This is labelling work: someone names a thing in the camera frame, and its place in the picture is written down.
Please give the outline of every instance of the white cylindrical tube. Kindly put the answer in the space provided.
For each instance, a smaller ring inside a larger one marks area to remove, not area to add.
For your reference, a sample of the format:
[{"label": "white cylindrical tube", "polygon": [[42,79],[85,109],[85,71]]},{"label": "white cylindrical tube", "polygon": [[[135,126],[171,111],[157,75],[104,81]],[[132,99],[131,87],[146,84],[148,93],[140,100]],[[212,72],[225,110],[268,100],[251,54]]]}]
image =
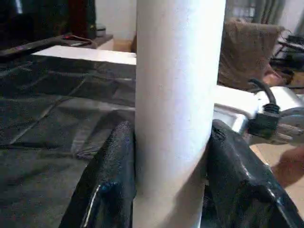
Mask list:
[{"label": "white cylindrical tube", "polygon": [[199,226],[225,1],[138,0],[134,228]]}]

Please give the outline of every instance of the black tarp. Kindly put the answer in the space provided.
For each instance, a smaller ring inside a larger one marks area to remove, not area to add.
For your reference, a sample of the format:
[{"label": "black tarp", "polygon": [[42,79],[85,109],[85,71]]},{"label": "black tarp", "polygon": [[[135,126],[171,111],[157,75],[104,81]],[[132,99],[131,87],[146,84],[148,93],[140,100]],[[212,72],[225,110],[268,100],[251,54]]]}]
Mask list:
[{"label": "black tarp", "polygon": [[0,224],[58,227],[88,162],[133,123],[135,66],[31,55],[0,81]]}]

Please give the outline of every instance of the black cable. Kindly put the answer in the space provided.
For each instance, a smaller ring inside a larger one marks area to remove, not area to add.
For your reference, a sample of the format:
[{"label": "black cable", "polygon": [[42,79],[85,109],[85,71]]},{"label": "black cable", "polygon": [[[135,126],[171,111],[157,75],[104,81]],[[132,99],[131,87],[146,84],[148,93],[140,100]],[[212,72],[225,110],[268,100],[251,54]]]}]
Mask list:
[{"label": "black cable", "polygon": [[256,78],[252,78],[249,80],[249,83],[253,83],[255,84],[256,86],[258,86],[261,90],[263,90],[268,99],[269,99],[269,103],[271,104],[275,104],[276,105],[276,99],[275,99],[275,96],[274,94],[272,93],[272,91],[270,90],[270,87],[269,85],[267,85],[266,83],[256,79]]}]

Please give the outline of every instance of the black power cord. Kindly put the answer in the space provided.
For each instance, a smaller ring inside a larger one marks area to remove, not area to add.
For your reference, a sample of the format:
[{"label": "black power cord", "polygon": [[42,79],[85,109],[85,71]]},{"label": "black power cord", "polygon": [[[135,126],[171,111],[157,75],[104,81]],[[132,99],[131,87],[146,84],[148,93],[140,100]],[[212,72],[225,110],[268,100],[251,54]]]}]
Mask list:
[{"label": "black power cord", "polygon": [[256,114],[255,119],[249,120],[248,133],[269,139],[276,132],[276,127],[280,118],[280,107],[276,105],[275,96],[266,83],[256,78],[250,79],[249,83],[253,83],[263,90],[269,99],[269,103],[263,106],[263,113],[258,113]]},{"label": "black power cord", "polygon": [[249,83],[253,83],[254,85],[256,85],[257,87],[259,87],[260,90],[263,90],[268,99],[269,99],[269,103],[273,103],[276,105],[276,99],[274,94],[272,93],[272,91],[270,90],[269,85],[267,85],[265,82],[262,82],[256,78],[252,78],[248,81]]}]

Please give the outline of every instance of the curtain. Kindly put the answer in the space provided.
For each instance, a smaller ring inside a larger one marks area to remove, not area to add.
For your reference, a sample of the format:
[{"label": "curtain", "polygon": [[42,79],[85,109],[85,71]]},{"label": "curtain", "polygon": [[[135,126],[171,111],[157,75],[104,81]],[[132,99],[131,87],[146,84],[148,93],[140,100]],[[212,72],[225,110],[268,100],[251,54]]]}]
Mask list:
[{"label": "curtain", "polygon": [[304,11],[302,13],[301,20],[295,33],[298,36],[304,37]]},{"label": "curtain", "polygon": [[247,22],[277,24],[285,0],[227,0],[225,20],[243,18]]}]

